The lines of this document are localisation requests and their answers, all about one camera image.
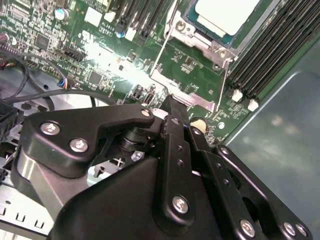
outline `silver screw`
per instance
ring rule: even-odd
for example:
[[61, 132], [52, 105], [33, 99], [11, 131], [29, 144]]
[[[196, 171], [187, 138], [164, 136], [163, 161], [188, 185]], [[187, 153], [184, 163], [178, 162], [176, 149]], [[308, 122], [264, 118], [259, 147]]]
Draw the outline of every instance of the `silver screw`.
[[143, 115], [145, 115], [146, 117], [150, 117], [151, 115], [150, 115], [150, 112], [148, 112], [147, 110], [141, 110], [141, 113], [143, 114]]
[[244, 233], [247, 234], [249, 237], [253, 238], [255, 236], [255, 229], [248, 220], [242, 219], [240, 221], [240, 225]]
[[306, 230], [300, 224], [296, 224], [295, 226], [303, 236], [308, 236]]
[[200, 135], [200, 134], [201, 134], [200, 131], [199, 131], [198, 129], [196, 129], [196, 128], [194, 128], [193, 131], [194, 131], [194, 133], [197, 134], [197, 135]]
[[293, 227], [290, 223], [285, 222], [283, 225], [284, 225], [285, 230], [286, 230], [290, 235], [292, 235], [292, 236], [295, 236], [295, 235], [296, 235], [296, 231], [295, 231], [294, 227]]
[[226, 50], [222, 49], [222, 50], [218, 51], [219, 58], [224, 59], [226, 57], [226, 55], [227, 55]]
[[46, 122], [42, 124], [40, 129], [44, 134], [47, 135], [57, 135], [58, 133], [60, 133], [60, 127], [52, 122]]
[[181, 214], [186, 214], [189, 210], [189, 206], [187, 201], [181, 196], [175, 196], [172, 199], [172, 204], [175, 210], [177, 210]]
[[135, 151], [132, 155], [131, 155], [131, 160], [136, 162], [140, 159], [142, 159], [144, 157], [145, 153], [142, 151]]
[[171, 118], [171, 121], [174, 122], [175, 124], [179, 125], [179, 120], [175, 117]]
[[225, 126], [226, 125], [225, 125], [225, 123], [223, 121], [218, 123], [218, 129], [224, 129]]
[[218, 70], [221, 69], [221, 67], [220, 67], [218, 64], [216, 64], [216, 63], [213, 64], [212, 68], [213, 68], [213, 70], [215, 70], [215, 71], [218, 71]]
[[186, 28], [186, 23], [183, 21], [178, 21], [175, 25], [175, 29], [177, 29], [179, 32], [182, 32]]
[[225, 147], [221, 148], [221, 152], [223, 152], [225, 155], [229, 154], [228, 150]]
[[79, 138], [73, 139], [69, 145], [70, 148], [77, 153], [84, 153], [88, 150], [88, 143]]

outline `green circuit board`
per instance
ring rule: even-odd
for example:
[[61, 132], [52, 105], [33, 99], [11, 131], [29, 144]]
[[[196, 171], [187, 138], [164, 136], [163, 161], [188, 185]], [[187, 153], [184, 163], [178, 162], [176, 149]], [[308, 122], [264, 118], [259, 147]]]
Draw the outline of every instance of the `green circuit board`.
[[[236, 46], [272, 2], [261, 1], [263, 3], [235, 39]], [[138, 34], [132, 41], [119, 38], [115, 33], [117, 20], [109, 22], [105, 19], [114, 1], [109, 1], [108, 5], [98, 0], [66, 1], [69, 17], [61, 21], [54, 14], [56, 0], [0, 0], [0, 32], [9, 35], [7, 45], [11, 49], [41, 55], [57, 64], [72, 80], [75, 88], [104, 93], [116, 99], [117, 104], [142, 103], [148, 91], [154, 88], [155, 96], [147, 106], [157, 108], [167, 95], [160, 84], [150, 79], [149, 72], [165, 41], [166, 16], [173, 4], [170, 0], [164, 2], [157, 24], [143, 45], [138, 44]], [[188, 2], [181, 1], [182, 11]], [[141, 0], [138, 8], [142, 8], [144, 3]], [[76, 61], [66, 57], [61, 51], [64, 47], [85, 54], [85, 59]], [[306, 48], [301, 50], [297, 58], [305, 51]], [[30, 60], [34, 67], [58, 77], [52, 68], [36, 58]], [[175, 81], [181, 91], [196, 93], [208, 101], [218, 101], [224, 71], [214, 69], [213, 62], [198, 49], [171, 39], [156, 68], [162, 75]], [[137, 85], [143, 88], [139, 99], [133, 97]], [[208, 112], [195, 106], [188, 108], [188, 113], [190, 117], [204, 117], [207, 120], [206, 138], [209, 144], [213, 144], [215, 141], [223, 141], [250, 111], [241, 103], [223, 96], [218, 112]]]

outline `motherboard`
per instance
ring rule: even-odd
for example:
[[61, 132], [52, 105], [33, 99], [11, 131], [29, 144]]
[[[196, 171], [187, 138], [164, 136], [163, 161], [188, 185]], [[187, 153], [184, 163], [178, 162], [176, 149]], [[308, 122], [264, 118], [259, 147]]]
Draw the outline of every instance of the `motherboard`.
[[[320, 37], [318, 0], [0, 0], [0, 48], [69, 88], [158, 108], [168, 94], [222, 142]], [[30, 68], [61, 78], [37, 57]]]

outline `robotic arm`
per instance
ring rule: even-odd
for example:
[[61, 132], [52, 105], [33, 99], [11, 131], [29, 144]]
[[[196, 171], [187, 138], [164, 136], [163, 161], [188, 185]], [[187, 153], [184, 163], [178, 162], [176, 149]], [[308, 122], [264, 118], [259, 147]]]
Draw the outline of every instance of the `robotic arm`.
[[[230, 149], [208, 146], [184, 105], [168, 96], [160, 109], [124, 104], [25, 119], [11, 179], [49, 211], [49, 240], [313, 239]], [[88, 187], [90, 166], [134, 151], [144, 159]]]

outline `gray metal panel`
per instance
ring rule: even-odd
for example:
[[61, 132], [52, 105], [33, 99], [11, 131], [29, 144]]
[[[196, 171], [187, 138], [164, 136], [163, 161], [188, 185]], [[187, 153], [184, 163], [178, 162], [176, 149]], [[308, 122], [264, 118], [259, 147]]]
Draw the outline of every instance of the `gray metal panel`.
[[320, 239], [320, 41], [280, 85], [225, 144]]

